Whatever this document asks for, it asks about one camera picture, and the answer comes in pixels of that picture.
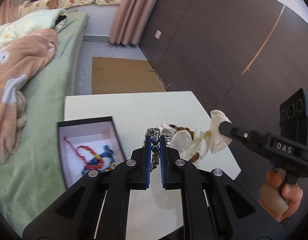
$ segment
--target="dark brown wall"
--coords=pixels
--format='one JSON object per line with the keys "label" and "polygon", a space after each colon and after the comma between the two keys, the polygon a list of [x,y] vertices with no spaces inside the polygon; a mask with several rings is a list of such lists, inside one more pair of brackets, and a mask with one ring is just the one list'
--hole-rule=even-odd
{"label": "dark brown wall", "polygon": [[[158,0],[140,48],[168,91],[191,90],[208,113],[220,109],[238,126],[279,134],[279,105],[308,91],[308,24],[282,9],[276,0]],[[258,200],[268,161],[237,142],[230,149],[242,170],[237,181]],[[299,185],[304,197],[285,222],[289,232],[308,211],[308,179]]]}

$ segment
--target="green bed sheet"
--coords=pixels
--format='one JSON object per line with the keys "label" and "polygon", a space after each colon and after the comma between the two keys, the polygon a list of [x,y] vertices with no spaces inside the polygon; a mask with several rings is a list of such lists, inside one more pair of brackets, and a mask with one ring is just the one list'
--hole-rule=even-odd
{"label": "green bed sheet", "polygon": [[64,191],[56,123],[63,120],[64,97],[73,75],[88,15],[67,13],[52,61],[22,89],[27,123],[17,153],[0,164],[0,211],[21,236],[24,228]]}

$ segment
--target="bedspread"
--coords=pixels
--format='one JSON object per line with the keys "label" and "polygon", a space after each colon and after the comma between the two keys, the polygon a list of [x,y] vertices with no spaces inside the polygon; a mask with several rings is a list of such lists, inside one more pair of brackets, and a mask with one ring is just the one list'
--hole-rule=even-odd
{"label": "bedspread", "polygon": [[73,83],[88,15],[76,11],[67,17],[53,59],[21,90],[27,103],[21,144],[0,165],[0,211],[20,236],[65,191],[56,123],[63,121],[64,97]]}
{"label": "bedspread", "polygon": [[21,18],[31,12],[42,9],[71,8],[74,6],[96,4],[96,5],[119,5],[122,0],[38,0],[24,3],[18,7],[18,17]]}

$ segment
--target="light switch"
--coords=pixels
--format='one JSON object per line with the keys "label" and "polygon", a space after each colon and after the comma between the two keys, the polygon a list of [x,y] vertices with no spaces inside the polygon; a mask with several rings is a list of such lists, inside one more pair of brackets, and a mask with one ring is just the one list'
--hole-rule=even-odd
{"label": "light switch", "polygon": [[157,30],[156,33],[155,33],[155,38],[159,40],[161,34],[162,33],[159,30]]}

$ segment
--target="red string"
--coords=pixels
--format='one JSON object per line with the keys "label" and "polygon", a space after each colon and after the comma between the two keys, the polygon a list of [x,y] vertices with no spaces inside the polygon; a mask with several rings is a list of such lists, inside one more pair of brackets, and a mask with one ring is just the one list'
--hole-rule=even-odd
{"label": "red string", "polygon": [[[78,146],[77,148],[74,148],[74,146],[68,141],[68,139],[67,139],[65,136],[64,136],[64,141],[66,141],[66,142],[69,144],[69,146],[72,148],[72,150],[75,152],[75,154],[76,154],[83,162],[85,162],[85,165],[86,165],[86,169],[87,169],[87,170],[101,169],[101,168],[103,167],[104,161],[102,160],[102,157],[99,156],[91,147],[84,146],[84,145],[80,145],[80,146]],[[80,148],[89,151],[95,158],[98,159],[99,164],[93,165],[93,166],[90,165],[90,164],[86,161],[85,157],[82,156],[82,155],[80,155],[80,154],[78,153],[78,149],[80,149]]]}

